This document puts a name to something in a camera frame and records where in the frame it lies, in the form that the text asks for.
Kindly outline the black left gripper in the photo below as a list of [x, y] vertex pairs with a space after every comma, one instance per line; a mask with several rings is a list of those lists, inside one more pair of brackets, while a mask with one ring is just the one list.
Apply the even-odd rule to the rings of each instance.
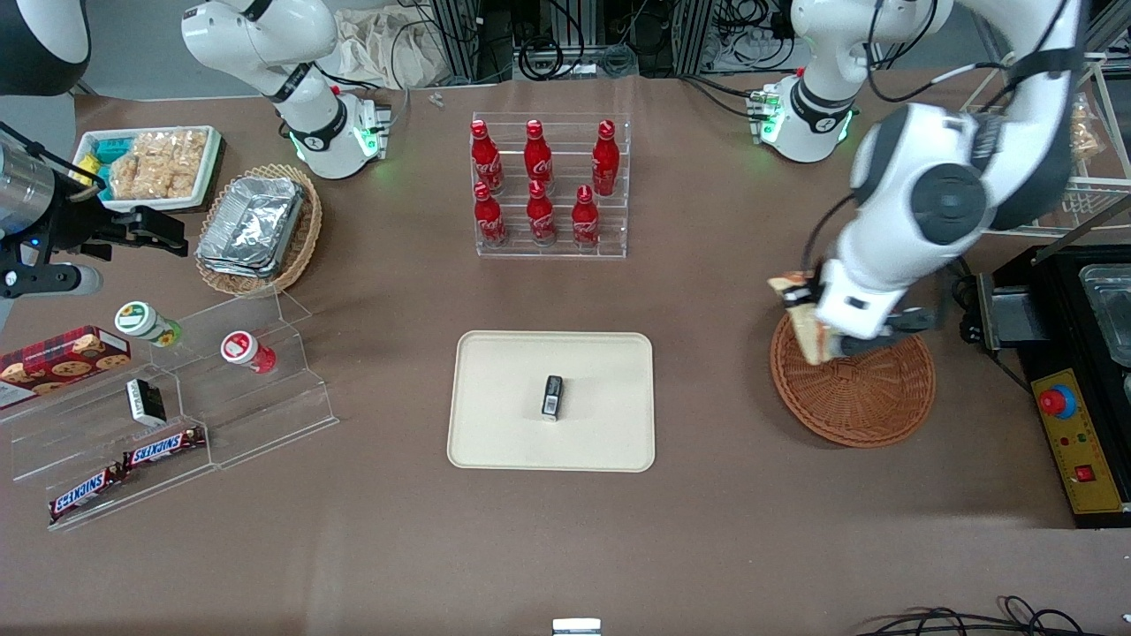
[[[783, 290], [783, 306], [819, 306], [824, 295], [824, 264], [828, 258], [817, 259], [815, 269], [804, 275], [802, 284]], [[843, 356], [843, 330], [828, 323], [817, 323], [817, 343], [821, 356]]]

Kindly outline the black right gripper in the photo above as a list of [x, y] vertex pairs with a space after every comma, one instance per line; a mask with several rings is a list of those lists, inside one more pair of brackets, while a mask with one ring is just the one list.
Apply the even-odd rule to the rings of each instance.
[[74, 196], [83, 192], [80, 184], [57, 181], [51, 204], [34, 225], [34, 249], [41, 253], [40, 263], [49, 261], [53, 253], [77, 253], [110, 261], [113, 246], [153, 248], [187, 257], [185, 223], [149, 206], [130, 209], [129, 226], [121, 224], [118, 213], [105, 208], [96, 194], [81, 201]]

